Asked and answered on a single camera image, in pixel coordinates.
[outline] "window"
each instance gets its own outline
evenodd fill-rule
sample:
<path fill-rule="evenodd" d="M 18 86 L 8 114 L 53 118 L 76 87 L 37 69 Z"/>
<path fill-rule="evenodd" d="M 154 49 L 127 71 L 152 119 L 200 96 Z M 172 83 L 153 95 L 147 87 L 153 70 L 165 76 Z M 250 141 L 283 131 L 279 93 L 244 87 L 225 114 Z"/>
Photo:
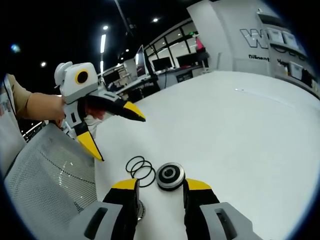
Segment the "window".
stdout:
<path fill-rule="evenodd" d="M 175 40 L 177 40 L 179 38 L 182 38 L 182 33 L 181 33 L 180 28 L 169 33 L 168 35 L 165 36 L 165 38 L 166 38 L 168 44 L 174 42 Z"/>
<path fill-rule="evenodd" d="M 186 41 L 189 45 L 189 48 L 190 48 L 190 51 L 191 53 L 195 53 L 197 50 L 196 50 L 196 47 L 197 47 L 197 41 L 196 41 L 196 38 L 193 37 L 193 38 L 190 38 Z"/>
<path fill-rule="evenodd" d="M 145 49 L 145 52 L 148 56 L 154 54 L 154 50 L 151 47 L 148 47 Z"/>
<path fill-rule="evenodd" d="M 175 66 L 179 68 L 180 65 L 178 63 L 177 57 L 189 54 L 188 48 L 186 46 L 186 42 L 182 41 L 182 42 L 173 44 L 172 46 L 170 46 L 170 51 L 172 53 Z"/>
<path fill-rule="evenodd" d="M 161 48 L 163 48 L 165 45 L 166 45 L 166 42 L 164 38 L 161 38 L 156 43 L 154 43 L 154 47 L 157 52 L 161 50 Z"/>
<path fill-rule="evenodd" d="M 190 33 L 195 33 L 197 31 L 196 26 L 193 22 L 188 23 L 187 25 L 182 26 L 184 35 L 189 35 Z"/>
<path fill-rule="evenodd" d="M 169 57 L 169 58 L 170 58 L 170 61 L 171 61 L 171 64 L 172 64 L 172 67 L 175 66 L 174 63 L 172 62 L 171 57 L 170 57 L 170 53 L 169 53 L 168 48 L 164 48 L 164 49 L 160 50 L 160 51 L 158 52 L 158 57 L 159 57 L 159 59 L 163 59 L 163 58 Z"/>

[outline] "sleeve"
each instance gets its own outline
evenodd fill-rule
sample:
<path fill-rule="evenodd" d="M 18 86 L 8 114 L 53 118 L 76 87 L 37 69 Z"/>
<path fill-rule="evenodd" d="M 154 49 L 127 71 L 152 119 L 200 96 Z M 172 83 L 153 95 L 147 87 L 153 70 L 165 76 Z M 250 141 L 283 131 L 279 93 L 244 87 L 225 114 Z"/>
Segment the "sleeve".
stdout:
<path fill-rule="evenodd" d="M 17 118 L 27 115 L 27 103 L 31 92 L 23 88 L 17 81 L 14 75 L 8 74 L 8 80 L 12 89 L 15 114 Z"/>

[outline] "o-ring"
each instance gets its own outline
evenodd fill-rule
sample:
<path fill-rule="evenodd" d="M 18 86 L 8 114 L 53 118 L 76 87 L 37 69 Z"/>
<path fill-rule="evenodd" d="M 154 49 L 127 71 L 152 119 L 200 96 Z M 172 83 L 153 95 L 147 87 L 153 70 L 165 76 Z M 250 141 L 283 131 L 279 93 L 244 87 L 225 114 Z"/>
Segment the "o-ring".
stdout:
<path fill-rule="evenodd" d="M 152 181 L 151 181 L 150 183 L 148 183 L 148 184 L 146 184 L 146 185 L 143 185 L 143 186 L 140 185 L 140 186 L 139 186 L 140 188 L 149 187 L 149 186 L 155 181 L 155 179 L 156 179 L 156 171 L 155 171 L 155 169 L 154 169 L 153 167 L 151 167 L 151 166 L 142 166 L 142 167 L 140 167 L 139 169 L 143 169 L 143 168 L 150 168 L 151 170 L 150 170 L 149 174 L 151 173 L 151 171 L 153 171 L 154 176 L 153 176 L 153 179 L 152 179 Z"/>
<path fill-rule="evenodd" d="M 131 159 L 126 163 L 126 165 L 125 165 L 125 170 L 126 170 L 127 173 L 131 173 L 131 172 L 133 171 L 133 170 L 132 170 L 133 167 L 131 168 L 130 171 L 128 170 L 128 165 L 129 165 L 129 163 L 130 163 L 133 159 L 136 159 L 136 158 L 142 158 L 142 159 L 143 159 L 142 161 L 139 161 L 139 162 L 138 162 L 138 163 L 141 163 L 141 162 L 142 162 L 142 165 L 141 165 L 139 168 L 141 168 L 141 167 L 145 164 L 145 161 L 146 161 L 146 160 L 145 160 L 145 158 L 144 158 L 143 156 L 134 156 L 134 157 L 131 158 Z"/>
<path fill-rule="evenodd" d="M 142 161 L 136 162 L 131 169 L 133 169 L 137 164 L 139 164 L 139 163 L 141 163 L 141 162 L 142 162 Z M 139 167 L 137 170 L 134 170 L 134 171 L 131 171 L 131 172 L 130 172 L 131 177 L 132 177 L 132 178 L 135 178 L 136 172 L 139 171 L 140 169 L 144 168 L 144 167 L 150 167 L 150 171 L 149 171 L 148 174 L 145 175 L 144 177 L 141 177 L 141 178 L 138 178 L 138 177 L 137 177 L 137 179 L 142 180 L 142 179 L 145 179 L 146 177 L 148 177 L 148 176 L 150 175 L 153 167 L 152 167 L 151 162 L 149 162 L 149 161 L 147 161 L 147 160 L 145 160 L 145 161 L 143 162 L 142 166 Z"/>

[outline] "metal disc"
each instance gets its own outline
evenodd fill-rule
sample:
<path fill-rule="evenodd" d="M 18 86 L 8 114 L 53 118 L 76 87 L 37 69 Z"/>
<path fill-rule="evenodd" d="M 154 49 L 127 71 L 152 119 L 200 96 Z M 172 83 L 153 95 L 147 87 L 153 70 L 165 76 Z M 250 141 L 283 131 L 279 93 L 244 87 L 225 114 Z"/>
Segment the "metal disc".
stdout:
<path fill-rule="evenodd" d="M 155 175 L 158 186 L 165 191 L 173 191 L 179 188 L 186 178 L 182 166 L 175 162 L 169 162 L 162 165 Z"/>
<path fill-rule="evenodd" d="M 146 208 L 142 201 L 138 202 L 138 223 L 144 218 L 146 215 Z"/>

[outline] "white robot head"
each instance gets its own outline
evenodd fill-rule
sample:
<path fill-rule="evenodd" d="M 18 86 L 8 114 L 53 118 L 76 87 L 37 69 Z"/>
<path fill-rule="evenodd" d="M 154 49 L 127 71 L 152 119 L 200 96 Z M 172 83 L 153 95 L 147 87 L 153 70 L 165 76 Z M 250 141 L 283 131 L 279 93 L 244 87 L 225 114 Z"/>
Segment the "white robot head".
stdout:
<path fill-rule="evenodd" d="M 71 61 L 60 63 L 54 72 L 54 79 L 67 104 L 98 88 L 98 76 L 90 62 L 74 65 Z"/>

